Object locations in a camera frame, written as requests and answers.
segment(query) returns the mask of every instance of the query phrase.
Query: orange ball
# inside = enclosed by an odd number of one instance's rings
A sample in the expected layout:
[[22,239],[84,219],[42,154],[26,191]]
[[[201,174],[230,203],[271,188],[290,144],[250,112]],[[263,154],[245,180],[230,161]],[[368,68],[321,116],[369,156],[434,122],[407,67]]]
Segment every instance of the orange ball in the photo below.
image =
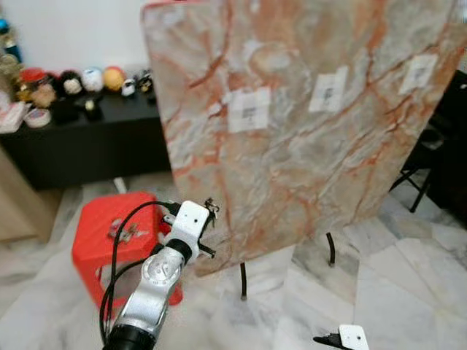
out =
[[125,73],[116,66],[107,67],[103,77],[105,87],[111,91],[119,91],[126,79]]

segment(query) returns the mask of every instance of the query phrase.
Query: white wall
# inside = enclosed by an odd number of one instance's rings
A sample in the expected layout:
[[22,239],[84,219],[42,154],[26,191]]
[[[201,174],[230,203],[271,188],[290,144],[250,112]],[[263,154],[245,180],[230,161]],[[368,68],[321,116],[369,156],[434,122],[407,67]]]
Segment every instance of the white wall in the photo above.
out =
[[145,0],[1,0],[27,66],[53,71],[146,66]]

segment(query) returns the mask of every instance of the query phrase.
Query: marble floor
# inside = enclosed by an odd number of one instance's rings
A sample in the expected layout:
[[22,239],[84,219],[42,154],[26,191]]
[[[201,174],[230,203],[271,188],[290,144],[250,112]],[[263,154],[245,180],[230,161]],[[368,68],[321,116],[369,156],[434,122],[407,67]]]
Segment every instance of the marble floor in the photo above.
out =
[[[170,174],[139,176],[130,190],[177,199]],[[406,209],[403,185],[378,217],[247,263],[184,275],[185,298],[171,307],[158,349],[330,349],[312,342],[340,324],[360,324],[371,350],[466,349],[467,231],[424,198]],[[116,193],[111,182],[67,190],[48,244],[0,245],[0,349],[100,349],[98,315],[71,262],[82,206]]]

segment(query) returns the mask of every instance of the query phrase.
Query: red plastic stool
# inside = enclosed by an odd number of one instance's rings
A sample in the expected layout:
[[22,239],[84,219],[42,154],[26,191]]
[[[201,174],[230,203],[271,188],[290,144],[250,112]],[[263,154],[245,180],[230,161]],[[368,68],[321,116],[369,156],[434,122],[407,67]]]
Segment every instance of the red plastic stool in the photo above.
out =
[[[154,195],[135,192],[124,195],[111,195],[97,198],[88,203],[81,212],[76,237],[74,238],[73,263],[84,281],[90,296],[99,309],[105,289],[110,280],[110,265],[114,238],[109,236],[112,223],[123,221],[140,204],[156,201]],[[128,242],[121,241],[117,251],[117,270],[149,256],[157,243],[157,233],[167,234],[170,227],[161,223],[161,210],[157,206],[147,206],[128,221],[125,229],[132,225],[136,233]],[[138,268],[127,271],[115,285],[113,315],[126,302],[140,277]],[[182,290],[177,286],[169,299],[170,305],[182,300]]]

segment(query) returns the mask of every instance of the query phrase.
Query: black chair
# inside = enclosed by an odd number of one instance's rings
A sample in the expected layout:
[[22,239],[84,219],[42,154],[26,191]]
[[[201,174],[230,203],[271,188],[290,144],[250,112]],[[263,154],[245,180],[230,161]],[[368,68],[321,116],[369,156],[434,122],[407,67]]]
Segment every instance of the black chair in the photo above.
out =
[[[404,167],[401,170],[401,177],[399,177],[391,186],[389,191],[394,190],[397,186],[399,186],[402,182],[408,181],[410,184],[418,190],[418,196],[415,198],[415,202],[413,203],[412,207],[410,208],[411,213],[415,213],[417,210],[420,201],[422,200],[424,194],[427,193],[428,188],[430,186],[430,181],[432,179],[431,176],[431,169],[435,166],[436,162],[438,161],[439,157],[438,154],[441,151],[442,145],[437,149],[431,149],[424,145],[425,142],[435,142],[440,141],[441,137],[437,134],[437,132],[433,130],[425,130],[422,132],[417,144],[415,145],[414,149],[410,153],[410,156],[407,158],[407,161],[404,164]],[[420,187],[418,184],[415,183],[410,177],[414,175],[417,171],[429,169],[429,173]]]

